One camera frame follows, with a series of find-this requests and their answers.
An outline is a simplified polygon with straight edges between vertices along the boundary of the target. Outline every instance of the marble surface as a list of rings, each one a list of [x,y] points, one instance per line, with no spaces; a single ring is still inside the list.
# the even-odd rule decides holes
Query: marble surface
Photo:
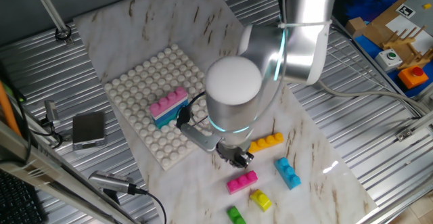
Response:
[[[217,58],[235,53],[242,32],[223,0],[126,0],[74,21],[102,83],[171,43],[206,71]],[[225,211],[233,205],[249,224],[356,223],[377,207],[287,86],[252,135],[281,132],[285,141],[257,152],[246,170],[234,169],[216,153],[196,150],[163,171],[113,110],[150,192],[164,204],[167,223],[230,223]],[[273,166],[283,156],[302,182],[293,190]],[[250,170],[256,171],[257,183],[230,196],[226,182]],[[248,197],[257,188],[273,203],[266,212]]]
[[[288,86],[252,136],[281,132],[285,141],[257,152],[246,170],[234,169],[216,153],[196,150],[164,172],[120,112],[114,112],[149,190],[165,206],[168,223],[230,223],[225,211],[233,205],[247,223],[356,223],[377,207]],[[302,182],[293,190],[273,166],[283,156]],[[226,182],[251,170],[257,183],[230,196]],[[256,189],[273,203],[266,212],[248,197]]]
[[[102,83],[173,43],[205,72],[235,55],[242,33],[223,0],[125,0],[74,22]]]

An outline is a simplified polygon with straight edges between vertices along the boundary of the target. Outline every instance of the yellow lego brick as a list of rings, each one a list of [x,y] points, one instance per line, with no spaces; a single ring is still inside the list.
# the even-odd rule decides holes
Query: yellow lego brick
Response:
[[[263,212],[265,212],[272,205],[272,202],[268,199],[268,197],[259,189],[250,195],[250,199],[252,199],[252,201],[254,201],[254,203],[256,203]]]
[[[261,151],[263,149],[269,148],[273,145],[277,145],[284,141],[283,135],[281,133],[276,133],[274,135],[270,135],[264,139],[259,139],[257,141],[251,142],[249,153],[255,153],[257,151]]]

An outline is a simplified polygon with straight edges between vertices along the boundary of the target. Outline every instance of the green lego brick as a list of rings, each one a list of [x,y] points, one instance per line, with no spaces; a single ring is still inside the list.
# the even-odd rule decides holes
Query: green lego brick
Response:
[[[242,218],[241,214],[239,214],[236,206],[231,207],[227,211],[227,214],[229,215],[229,218],[233,224],[246,224],[244,218]]]

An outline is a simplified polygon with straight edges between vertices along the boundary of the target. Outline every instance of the gray box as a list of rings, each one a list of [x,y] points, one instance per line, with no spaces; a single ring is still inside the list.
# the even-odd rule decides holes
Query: gray box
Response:
[[[104,147],[107,144],[104,115],[103,112],[94,112],[74,116],[72,119],[74,150]]]

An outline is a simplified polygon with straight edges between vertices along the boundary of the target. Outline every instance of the lego baseplate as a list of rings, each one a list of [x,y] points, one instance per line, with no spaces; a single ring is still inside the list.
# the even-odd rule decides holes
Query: lego baseplate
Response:
[[[104,85],[109,98],[165,171],[197,148],[176,128],[175,120],[158,129],[150,114],[150,105],[177,87],[183,87],[191,101],[204,90],[204,73],[175,44]],[[191,111],[199,122],[198,130],[211,134],[205,98],[201,97]]]

